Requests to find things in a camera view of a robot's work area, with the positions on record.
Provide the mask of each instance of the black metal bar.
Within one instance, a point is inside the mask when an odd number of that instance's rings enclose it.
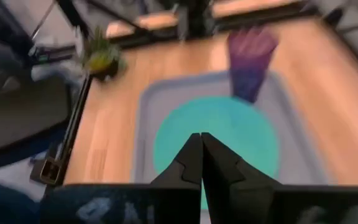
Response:
[[[93,77],[86,77],[84,84],[82,85],[80,95],[77,99],[74,112],[71,115],[70,121],[68,123],[68,129],[63,140],[62,153],[60,158],[58,158],[60,160],[61,167],[55,185],[62,185],[66,176],[68,162],[70,160],[71,152],[73,150],[74,142],[78,132],[78,127],[81,123],[83,110],[85,107],[86,99],[88,98],[88,93],[91,88],[92,80]]]
[[[154,44],[157,42],[159,43],[178,39],[176,27],[167,27],[163,29],[153,30],[153,32],[156,34],[160,33],[162,35],[150,38],[149,36],[144,34],[134,33],[129,35],[123,35],[120,37],[113,37],[109,40],[111,43],[118,45],[121,49],[129,49],[133,47]]]

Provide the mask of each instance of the turquoise circle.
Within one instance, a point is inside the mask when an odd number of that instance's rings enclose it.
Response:
[[[160,174],[192,133],[209,132],[245,161],[273,177],[279,148],[268,120],[245,101],[226,96],[191,100],[163,121],[154,141],[154,169]],[[203,188],[201,209],[208,209]]]

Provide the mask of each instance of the purple cup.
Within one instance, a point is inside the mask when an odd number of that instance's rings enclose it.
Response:
[[[255,103],[278,42],[266,29],[254,27],[229,34],[232,94]]]

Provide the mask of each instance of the gray tray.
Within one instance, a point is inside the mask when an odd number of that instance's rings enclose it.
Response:
[[[163,80],[145,90],[137,113],[132,180],[149,183],[156,178],[154,139],[172,110],[194,98],[230,94],[227,71]],[[283,184],[332,184],[278,75],[268,75],[255,105],[270,120],[280,141],[282,162],[275,179]],[[203,213],[201,221],[208,223],[208,213]]]

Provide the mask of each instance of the wooden tabletop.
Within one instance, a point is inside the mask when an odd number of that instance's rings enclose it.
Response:
[[[339,184],[358,185],[358,62],[317,18],[269,27],[280,39],[270,68],[285,81],[327,171]],[[126,51],[125,74],[91,84],[65,183],[128,182],[141,93],[159,80],[227,69],[225,39]]]

